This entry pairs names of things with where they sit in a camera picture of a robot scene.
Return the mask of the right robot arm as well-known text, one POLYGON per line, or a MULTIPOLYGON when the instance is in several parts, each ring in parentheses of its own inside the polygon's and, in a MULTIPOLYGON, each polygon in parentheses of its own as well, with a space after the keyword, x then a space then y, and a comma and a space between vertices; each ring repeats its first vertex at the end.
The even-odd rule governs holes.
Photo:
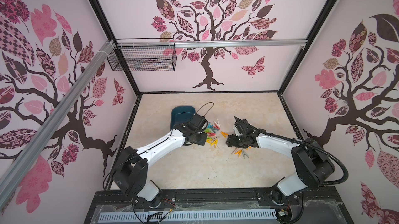
POLYGON ((245 119, 235 117, 235 120, 234 134, 226 140, 228 147, 269 149, 293 160, 295 172, 271 188, 270 198, 274 204, 285 204, 298 191, 338 185, 349 178, 345 165, 315 140, 287 138, 256 128, 245 119))

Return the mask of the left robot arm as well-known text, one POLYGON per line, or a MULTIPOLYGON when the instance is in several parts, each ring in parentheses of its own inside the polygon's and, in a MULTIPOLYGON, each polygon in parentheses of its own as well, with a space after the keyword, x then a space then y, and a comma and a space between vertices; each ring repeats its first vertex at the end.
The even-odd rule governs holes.
POLYGON ((146 146, 137 149, 126 147, 110 172, 110 179, 125 197, 131 200, 142 198, 148 206, 158 207, 163 199, 163 191, 147 179, 149 168, 187 143, 204 146, 207 139, 204 130, 207 126, 208 121, 204 116, 193 114, 187 122, 175 125, 166 135, 146 146))

